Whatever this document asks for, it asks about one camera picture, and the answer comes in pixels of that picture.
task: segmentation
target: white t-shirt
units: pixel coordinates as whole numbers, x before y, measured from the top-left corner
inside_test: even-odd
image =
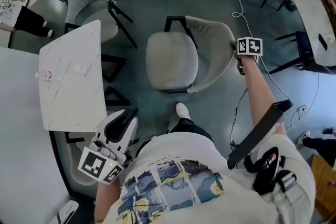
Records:
[[[22,5],[17,1],[0,0],[0,24],[14,27]]]
[[[304,190],[301,224],[309,223],[315,197],[310,167],[286,136],[273,135],[258,157],[272,147],[286,157],[284,169]],[[214,144],[198,134],[171,133],[149,142],[127,170],[120,199],[104,224],[232,223],[276,224],[281,215],[271,195],[253,190],[255,175],[229,170]]]

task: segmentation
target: graphic print on shirt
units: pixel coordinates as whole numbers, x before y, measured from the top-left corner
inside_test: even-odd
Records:
[[[156,162],[128,179],[116,223],[151,223],[165,212],[210,201],[224,193],[223,178],[195,160]]]

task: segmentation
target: chair cushion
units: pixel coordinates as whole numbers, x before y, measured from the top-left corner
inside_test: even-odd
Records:
[[[158,90],[186,88],[196,78],[198,56],[192,39],[179,32],[162,32],[148,39],[147,74]]]
[[[113,19],[108,9],[102,9],[96,13],[93,13],[84,21],[83,25],[95,20],[101,21],[101,42],[108,41],[117,35],[119,30],[118,24]]]

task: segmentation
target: white table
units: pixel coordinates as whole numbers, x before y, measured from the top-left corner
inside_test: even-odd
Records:
[[[100,21],[54,40],[40,50],[39,95],[43,125],[49,131],[95,132],[107,116],[100,56]]]
[[[336,40],[321,0],[294,0],[310,42],[314,60],[321,66],[336,66]],[[328,49],[319,41],[319,34]]]

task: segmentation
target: black trousers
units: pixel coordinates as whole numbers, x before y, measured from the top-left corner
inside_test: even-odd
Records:
[[[22,6],[14,28],[35,36],[46,37],[50,29],[43,27],[43,23],[44,19],[42,16]]]
[[[170,133],[177,133],[177,132],[188,132],[188,133],[194,133],[194,134],[200,134],[202,136],[205,136],[206,138],[210,139],[212,142],[211,136],[201,127],[197,126],[193,121],[185,118],[180,118],[178,121],[179,123],[170,131]],[[136,153],[136,157],[139,155],[141,149],[146,146],[149,141],[144,142],[140,148],[138,149]]]
[[[331,166],[334,166],[336,159],[336,140],[321,138],[304,138],[303,145],[317,150],[322,158]]]

